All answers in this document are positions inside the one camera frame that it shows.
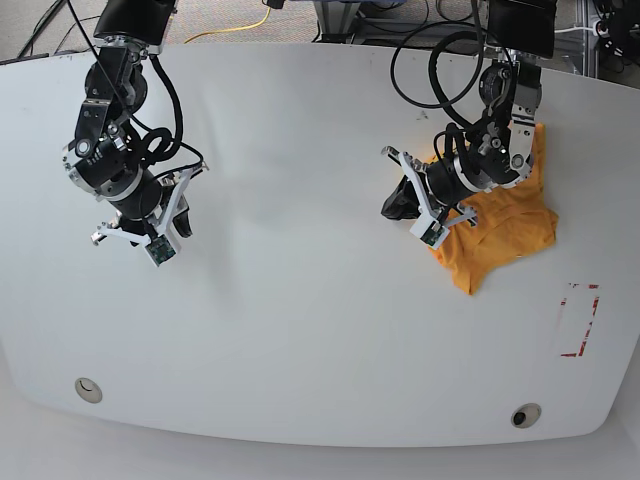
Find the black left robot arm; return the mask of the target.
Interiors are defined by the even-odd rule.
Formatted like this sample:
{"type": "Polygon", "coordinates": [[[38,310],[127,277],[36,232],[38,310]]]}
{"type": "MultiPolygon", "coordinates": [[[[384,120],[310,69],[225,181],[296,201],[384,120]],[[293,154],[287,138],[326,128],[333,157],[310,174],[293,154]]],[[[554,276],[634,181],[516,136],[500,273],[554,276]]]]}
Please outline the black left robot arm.
{"type": "Polygon", "coordinates": [[[411,233],[432,249],[444,242],[454,225],[477,225],[477,211],[465,200],[496,188],[513,188],[530,177],[535,114],[542,98],[537,61],[554,53],[556,2],[491,1],[487,21],[480,19],[478,2],[471,8],[470,20],[452,21],[454,31],[431,50],[427,75],[435,103],[408,101],[423,110],[441,109],[450,119],[433,139],[435,160],[423,162],[392,146],[382,151],[403,173],[384,201],[382,215],[412,221],[411,233]],[[437,71],[440,55],[462,41],[477,46],[476,67],[464,88],[476,87],[484,105],[475,122],[454,108],[466,93],[448,97],[437,71]]]}

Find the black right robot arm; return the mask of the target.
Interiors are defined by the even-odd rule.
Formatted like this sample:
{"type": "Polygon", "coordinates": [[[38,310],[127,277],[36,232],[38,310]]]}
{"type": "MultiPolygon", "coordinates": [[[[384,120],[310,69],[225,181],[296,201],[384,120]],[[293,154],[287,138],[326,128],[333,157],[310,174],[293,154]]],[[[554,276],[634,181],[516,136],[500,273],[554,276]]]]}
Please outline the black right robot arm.
{"type": "Polygon", "coordinates": [[[107,2],[87,39],[95,62],[85,78],[73,140],[63,154],[73,184],[116,210],[112,221],[98,226],[93,244],[120,237],[143,246],[156,262],[177,254],[173,234],[191,236],[185,191],[205,166],[197,154],[194,163],[159,174],[151,170],[182,149],[196,151],[184,141],[182,106],[159,60],[176,11],[173,1],[107,2]],[[145,61],[169,95],[172,128],[151,128],[136,116],[148,94],[145,61]]]}

